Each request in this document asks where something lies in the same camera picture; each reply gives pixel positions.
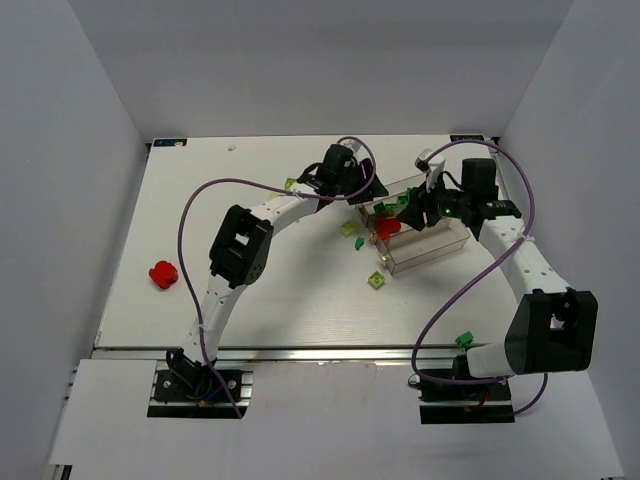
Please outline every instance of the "green cube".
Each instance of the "green cube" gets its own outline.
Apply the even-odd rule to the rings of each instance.
[[[350,237],[354,233],[358,231],[358,224],[353,220],[349,220],[348,222],[344,222],[340,226],[340,232],[344,237]]]
[[[369,285],[377,290],[384,283],[384,275],[382,275],[380,272],[373,272],[373,274],[371,274],[369,280],[367,281],[369,282]]]
[[[287,178],[287,181],[284,182],[284,189],[289,190],[293,186],[293,184],[296,182],[297,180],[295,178],[291,178],[291,177]]]
[[[468,347],[473,343],[473,334],[471,332],[464,332],[458,338],[456,338],[456,345],[460,348]]]

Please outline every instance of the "white wall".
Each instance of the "white wall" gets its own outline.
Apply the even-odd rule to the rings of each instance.
[[[70,0],[154,136],[500,133],[571,0]]]
[[[598,298],[589,371],[632,479],[640,479],[639,21],[635,1],[576,2],[503,137],[537,194],[543,252]]]
[[[0,478],[42,475],[144,145],[65,0],[0,4]]]

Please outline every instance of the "red object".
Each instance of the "red object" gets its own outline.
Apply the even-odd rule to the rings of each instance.
[[[153,283],[158,285],[163,290],[166,290],[171,285],[178,281],[178,270],[171,263],[161,260],[156,263],[156,266],[149,270],[149,276]]]
[[[386,240],[392,233],[399,232],[402,224],[396,217],[381,218],[376,222],[376,229],[380,232],[380,238]]]

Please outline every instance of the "lime green block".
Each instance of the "lime green block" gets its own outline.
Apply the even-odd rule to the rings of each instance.
[[[291,177],[287,178],[287,181],[284,182],[284,189],[285,190],[289,190],[293,186],[294,183],[296,183],[296,179],[295,178],[291,178]]]
[[[344,237],[350,237],[351,235],[353,235],[357,231],[358,231],[358,224],[356,222],[354,222],[353,220],[349,220],[348,222],[344,222],[340,226],[340,232],[342,232],[342,235]]]
[[[473,343],[473,334],[471,332],[464,332],[458,338],[456,338],[456,345],[461,348],[468,347]]]
[[[368,282],[369,285],[377,290],[384,283],[384,275],[382,275],[380,272],[373,272],[373,274],[369,277]]]

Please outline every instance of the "gray wall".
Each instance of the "gray wall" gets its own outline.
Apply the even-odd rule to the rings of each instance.
[[[0,478],[41,478],[144,145],[65,0],[0,4]]]
[[[70,0],[154,136],[499,133],[571,0]]]
[[[589,371],[632,479],[640,479],[639,20],[635,1],[576,2],[504,135],[537,193],[543,252],[598,298]]]

